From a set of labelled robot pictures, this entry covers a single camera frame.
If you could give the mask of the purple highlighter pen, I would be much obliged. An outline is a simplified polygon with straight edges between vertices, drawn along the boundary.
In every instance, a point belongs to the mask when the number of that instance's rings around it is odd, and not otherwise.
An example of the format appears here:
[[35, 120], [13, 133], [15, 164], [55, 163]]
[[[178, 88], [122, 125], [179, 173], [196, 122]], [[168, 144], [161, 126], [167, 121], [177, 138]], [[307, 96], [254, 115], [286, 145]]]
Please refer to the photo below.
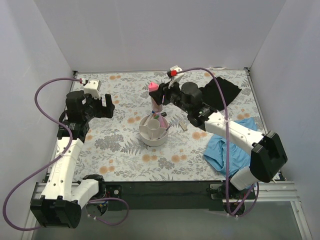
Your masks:
[[159, 115], [157, 120], [159, 121], [161, 128], [167, 128], [165, 118], [162, 115]]

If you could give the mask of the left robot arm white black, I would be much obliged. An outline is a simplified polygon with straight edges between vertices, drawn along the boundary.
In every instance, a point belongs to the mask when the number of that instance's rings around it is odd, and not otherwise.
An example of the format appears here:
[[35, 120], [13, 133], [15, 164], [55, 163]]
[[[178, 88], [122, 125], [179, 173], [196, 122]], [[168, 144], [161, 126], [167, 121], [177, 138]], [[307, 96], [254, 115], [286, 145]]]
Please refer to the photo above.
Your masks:
[[82, 208], [91, 200], [106, 196], [104, 178], [98, 174], [86, 175], [76, 189], [72, 189], [78, 156], [94, 118], [109, 118], [115, 106], [110, 94], [94, 98], [83, 90], [66, 95], [66, 109], [60, 116], [56, 153], [58, 158], [51, 168], [47, 183], [38, 199], [33, 199], [30, 210], [41, 227], [76, 228]]

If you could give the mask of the pink pack of pens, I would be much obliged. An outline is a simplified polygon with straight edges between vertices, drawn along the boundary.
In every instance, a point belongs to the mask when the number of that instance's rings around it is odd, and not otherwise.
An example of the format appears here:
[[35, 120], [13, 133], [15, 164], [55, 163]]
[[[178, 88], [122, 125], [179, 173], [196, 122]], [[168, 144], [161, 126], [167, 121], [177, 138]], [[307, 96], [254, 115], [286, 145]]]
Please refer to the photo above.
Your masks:
[[159, 113], [163, 111], [163, 105], [159, 104], [159, 98], [158, 98], [158, 89], [159, 85], [155, 82], [150, 82], [148, 85], [148, 93], [151, 98], [151, 105], [152, 105], [152, 110], [155, 113]]

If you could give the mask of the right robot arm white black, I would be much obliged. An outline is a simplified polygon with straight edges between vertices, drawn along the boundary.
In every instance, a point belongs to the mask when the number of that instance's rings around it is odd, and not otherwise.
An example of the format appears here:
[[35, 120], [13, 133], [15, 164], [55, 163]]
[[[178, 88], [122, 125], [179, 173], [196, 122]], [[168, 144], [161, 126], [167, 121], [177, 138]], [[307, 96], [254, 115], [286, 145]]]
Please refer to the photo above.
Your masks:
[[186, 82], [173, 86], [162, 83], [149, 95], [158, 105], [174, 104], [187, 113], [189, 122], [203, 131], [228, 139], [250, 156], [250, 165], [238, 170], [226, 186], [227, 195], [237, 199], [245, 188], [255, 182], [269, 183], [288, 161], [280, 136], [244, 127], [225, 116], [209, 104], [209, 93], [196, 83]]

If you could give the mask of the thin purple gel pen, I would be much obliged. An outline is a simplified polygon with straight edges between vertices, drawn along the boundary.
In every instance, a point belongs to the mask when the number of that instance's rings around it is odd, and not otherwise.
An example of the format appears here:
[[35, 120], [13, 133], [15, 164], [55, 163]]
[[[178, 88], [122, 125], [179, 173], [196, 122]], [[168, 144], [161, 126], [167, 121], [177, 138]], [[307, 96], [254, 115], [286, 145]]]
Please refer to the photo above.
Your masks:
[[157, 140], [163, 138], [163, 137], [167, 134], [168, 130], [170, 129], [170, 127], [171, 127], [172, 125], [173, 125], [173, 124], [170, 124], [170, 125], [164, 130], [164, 132], [157, 138]]

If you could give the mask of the white round divided organizer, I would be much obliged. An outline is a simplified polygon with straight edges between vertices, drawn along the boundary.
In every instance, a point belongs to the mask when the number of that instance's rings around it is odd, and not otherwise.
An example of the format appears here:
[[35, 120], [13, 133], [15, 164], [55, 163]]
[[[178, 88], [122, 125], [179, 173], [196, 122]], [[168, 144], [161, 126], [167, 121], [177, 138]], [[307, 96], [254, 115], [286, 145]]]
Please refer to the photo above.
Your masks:
[[140, 121], [138, 126], [138, 131], [141, 136], [141, 139], [146, 145], [150, 147], [161, 146], [167, 141], [169, 136], [169, 130], [163, 138], [158, 139], [158, 137], [165, 131], [166, 128], [161, 128], [160, 122], [157, 119], [151, 119], [148, 123], [146, 123], [146, 120], [148, 119], [148, 117], [149, 117], [148, 115], [145, 116]]

